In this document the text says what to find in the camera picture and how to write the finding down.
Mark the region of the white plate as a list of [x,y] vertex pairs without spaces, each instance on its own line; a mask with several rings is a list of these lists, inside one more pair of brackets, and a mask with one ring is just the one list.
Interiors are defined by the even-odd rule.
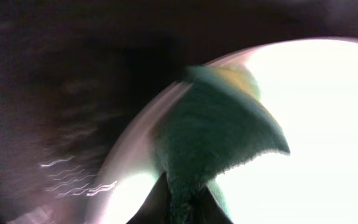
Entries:
[[[358,223],[358,39],[277,42],[191,66],[227,65],[251,72],[290,148],[212,181],[208,189],[232,223]],[[189,89],[188,67],[125,125],[86,189],[86,223],[127,223],[164,173],[154,134]]]

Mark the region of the green scrub sponge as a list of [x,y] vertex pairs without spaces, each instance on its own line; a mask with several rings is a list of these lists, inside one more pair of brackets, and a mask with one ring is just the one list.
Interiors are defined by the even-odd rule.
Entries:
[[171,193],[170,223],[194,223],[201,196],[218,175],[264,153],[290,153],[248,69],[190,66],[185,73],[189,89],[154,134]]

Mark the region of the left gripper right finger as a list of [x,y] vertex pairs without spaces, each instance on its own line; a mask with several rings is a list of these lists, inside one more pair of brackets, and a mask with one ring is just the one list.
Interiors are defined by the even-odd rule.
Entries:
[[232,224],[207,187],[193,198],[193,224]]

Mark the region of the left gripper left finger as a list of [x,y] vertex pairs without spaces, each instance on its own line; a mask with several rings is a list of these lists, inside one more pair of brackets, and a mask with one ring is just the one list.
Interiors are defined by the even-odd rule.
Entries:
[[169,224],[170,191],[163,173],[127,224]]

